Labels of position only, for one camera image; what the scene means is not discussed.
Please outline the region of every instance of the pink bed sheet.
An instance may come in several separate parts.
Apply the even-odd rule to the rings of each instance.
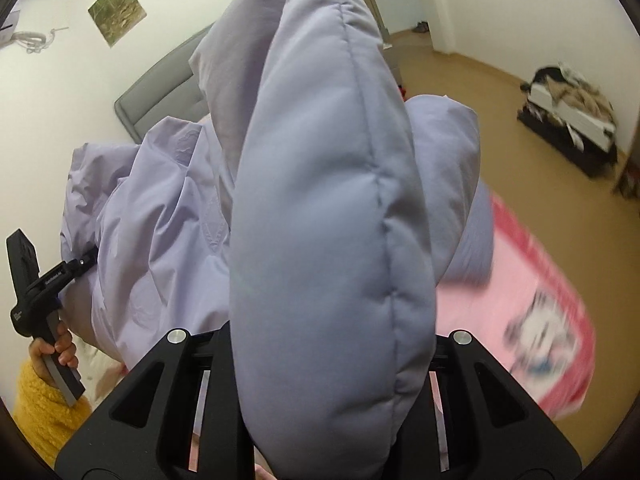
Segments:
[[[582,300],[535,237],[493,197],[495,247],[487,286],[439,285],[438,334],[471,332],[552,418],[580,408],[595,336]]]

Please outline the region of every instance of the yellow sleeve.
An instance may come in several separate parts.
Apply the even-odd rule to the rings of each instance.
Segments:
[[[91,406],[81,397],[74,407],[68,407],[62,393],[36,375],[31,361],[22,365],[17,386],[14,421],[53,468],[60,450],[91,415]]]

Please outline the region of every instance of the wooden floor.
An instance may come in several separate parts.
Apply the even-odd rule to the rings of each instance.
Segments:
[[[409,96],[446,94],[478,113],[482,177],[542,241],[587,305],[596,372],[582,409],[558,422],[586,464],[640,390],[638,204],[612,195],[613,176],[589,180],[516,120],[524,102],[517,79],[434,53],[428,34],[401,34],[394,44]]]

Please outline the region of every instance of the silver screw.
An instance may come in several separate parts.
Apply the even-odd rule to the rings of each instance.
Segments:
[[[459,345],[468,345],[473,341],[471,334],[469,332],[465,332],[464,330],[458,330],[453,335],[453,341],[458,343]]]
[[[184,330],[180,330],[179,328],[177,328],[176,330],[171,330],[166,338],[169,343],[177,345],[178,343],[181,343],[185,339],[187,339],[187,333]]]

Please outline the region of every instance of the wall picture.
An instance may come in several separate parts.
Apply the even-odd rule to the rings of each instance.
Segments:
[[[138,0],[97,0],[89,7],[89,15],[113,46],[145,16],[145,9]]]

